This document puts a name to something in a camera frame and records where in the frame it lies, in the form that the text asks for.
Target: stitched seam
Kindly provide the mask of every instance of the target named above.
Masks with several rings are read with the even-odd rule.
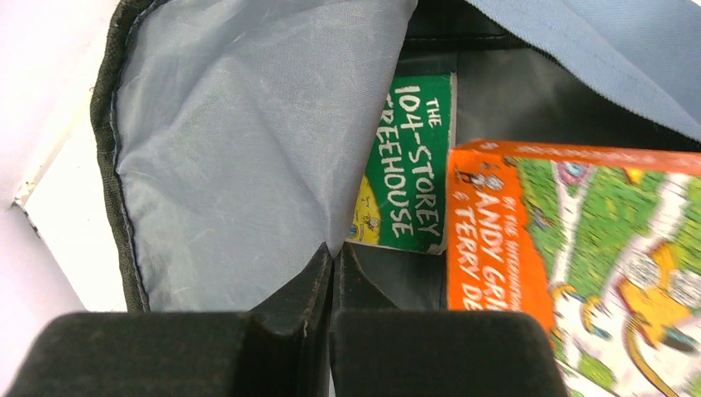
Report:
[[[404,41],[497,41],[497,40],[520,40],[515,36],[502,35],[502,36],[475,36],[475,37],[408,37]]]
[[[551,32],[553,32],[553,33],[555,33],[555,34],[557,34],[557,35],[560,35],[560,37],[562,37],[563,39],[565,39],[565,40],[566,40],[567,42],[569,42],[572,46],[574,46],[574,47],[580,49],[580,50],[581,50],[582,52],[584,52],[586,55],[589,55],[590,57],[592,57],[592,58],[594,58],[595,60],[599,61],[601,64],[603,64],[603,65],[609,67],[610,69],[613,69],[613,70],[617,71],[619,74],[621,74],[621,75],[622,75],[623,77],[625,77],[625,78],[628,78],[628,79],[629,79],[630,81],[632,81],[633,83],[639,84],[639,85],[641,85],[642,87],[646,88],[646,89],[648,90],[648,92],[650,92],[650,93],[656,93],[657,90],[656,90],[655,86],[651,85],[651,84],[650,84],[649,82],[647,82],[647,81],[639,80],[639,79],[637,79],[636,77],[633,77],[632,75],[630,75],[628,72],[624,71],[623,69],[619,69],[615,64],[611,64],[611,63],[607,62],[604,58],[602,58],[601,56],[597,55],[597,54],[594,53],[593,51],[589,50],[586,46],[582,45],[582,43],[581,43],[580,41],[575,40],[574,38],[572,38],[572,36],[569,36],[566,32],[556,29],[554,26],[552,26],[552,25],[549,24],[549,23],[546,23],[546,22],[543,22],[543,21],[541,21],[541,20],[538,20],[538,19],[536,19],[536,18],[531,17],[530,14],[524,12],[524,11],[521,10],[521,9],[518,9],[518,8],[515,8],[515,7],[509,7],[509,8],[510,8],[512,11],[515,11],[516,13],[518,13],[520,16],[525,17],[525,19],[527,19],[528,21],[533,22],[533,23],[535,23],[536,25],[541,26],[541,27],[545,28],[546,30],[551,31]],[[629,61],[626,57],[624,57],[624,56],[622,56],[622,55],[621,55],[621,57],[622,57],[623,59],[625,59],[626,62],[630,63],[630,61]],[[672,101],[676,103],[676,101],[675,101],[672,97],[670,97],[669,94],[667,94],[666,96],[667,96],[668,98],[672,99]]]
[[[338,276],[338,309],[339,311],[343,310],[344,305],[343,305],[343,287],[345,286],[346,282],[346,277],[344,276],[344,267],[346,266],[346,251],[348,250],[348,247],[345,246],[348,244],[347,242],[343,243],[343,247],[341,248],[341,263],[340,266],[338,266],[334,271],[340,271],[341,273]]]
[[[153,12],[158,6],[165,4],[165,3],[158,3],[156,2],[157,0],[151,0],[149,3],[148,7],[146,7],[144,10],[142,10],[136,18],[134,18],[134,22],[131,24],[129,27],[129,31],[127,32],[124,41],[122,43],[123,50],[125,52],[125,57],[122,62],[122,65],[120,66],[119,70],[117,71],[117,81],[114,84],[114,87],[112,88],[112,94],[110,95],[110,129],[112,130],[112,139],[115,142],[114,146],[114,151],[112,155],[112,165],[114,167],[114,174],[117,177],[117,180],[119,180],[119,190],[120,194],[122,196],[122,205],[120,205],[120,212],[122,213],[122,221],[124,222],[124,229],[126,232],[126,243],[129,246],[129,250],[131,251],[131,265],[134,268],[134,276],[136,277],[136,289],[139,291],[139,299],[141,301],[141,307],[146,311],[147,308],[147,303],[146,303],[146,296],[145,296],[145,288],[144,288],[144,283],[143,283],[143,278],[141,277],[141,269],[139,268],[139,265],[137,264],[136,261],[136,244],[134,241],[134,231],[133,231],[133,225],[131,224],[131,219],[129,218],[129,214],[126,209],[126,199],[124,197],[124,189],[122,187],[122,181],[119,178],[119,174],[117,173],[117,161],[119,159],[119,152],[121,151],[121,140],[119,138],[119,133],[117,130],[117,91],[119,90],[121,81],[122,81],[122,73],[124,72],[126,62],[129,58],[129,55],[127,52],[130,50],[129,46],[129,41],[134,35],[136,31],[136,27],[140,26],[141,23],[144,21],[145,17],[150,15],[151,12]]]
[[[319,288],[320,288],[321,285],[322,285],[322,281],[323,281],[323,278],[324,278],[324,274],[326,273],[326,266],[329,265],[327,262],[330,261],[330,260],[331,260],[331,254],[329,253],[328,249],[326,249],[326,250],[324,251],[324,256],[323,256],[323,258],[322,258],[322,261],[323,261],[323,263],[324,263],[324,265],[323,265],[323,271],[321,271],[321,272],[317,275],[317,278],[314,280],[314,286],[313,286],[313,288],[312,288],[312,297],[311,297],[311,298],[309,299],[309,301],[307,302],[307,307],[304,309],[304,312],[303,312],[303,322],[302,322],[303,337],[302,337],[302,342],[299,344],[299,350],[298,350],[299,357],[302,356],[302,354],[303,354],[303,352],[304,352],[304,348],[305,348],[305,346],[306,346],[307,343],[308,343],[308,338],[307,338],[306,333],[307,333],[307,325],[309,324],[309,315],[310,315],[310,314],[312,313],[312,311],[314,310],[315,303],[316,303],[317,300],[318,300]],[[328,282],[329,282],[329,283],[332,283],[332,282],[333,282],[333,281],[332,281],[332,277],[333,277],[333,274],[332,274],[332,273],[329,274],[329,279],[328,279]],[[327,300],[326,300],[326,297],[325,297],[324,300],[322,301],[322,305],[326,304],[326,301],[327,301]],[[301,372],[302,372],[302,366],[300,366],[300,367],[297,369],[297,373],[298,373],[298,374],[300,374]]]

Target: light blue fabric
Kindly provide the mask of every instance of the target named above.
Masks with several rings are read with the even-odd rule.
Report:
[[[690,0],[467,0],[631,112],[701,140],[701,7]]]

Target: book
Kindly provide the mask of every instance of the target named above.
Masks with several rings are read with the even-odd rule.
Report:
[[[439,255],[455,74],[397,77],[380,118],[347,241]]]
[[[701,395],[701,155],[481,140],[448,173],[449,309],[531,314],[573,396]]]

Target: grey fabric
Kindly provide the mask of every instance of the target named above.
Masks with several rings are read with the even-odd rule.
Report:
[[[172,0],[117,93],[152,310],[245,310],[336,254],[415,0]]]
[[[701,7],[690,0],[468,0],[604,97],[701,139]]]

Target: green book spine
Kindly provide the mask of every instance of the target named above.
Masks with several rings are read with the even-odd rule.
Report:
[[[455,143],[454,74],[397,77],[384,105],[348,241],[439,255],[446,164]]]

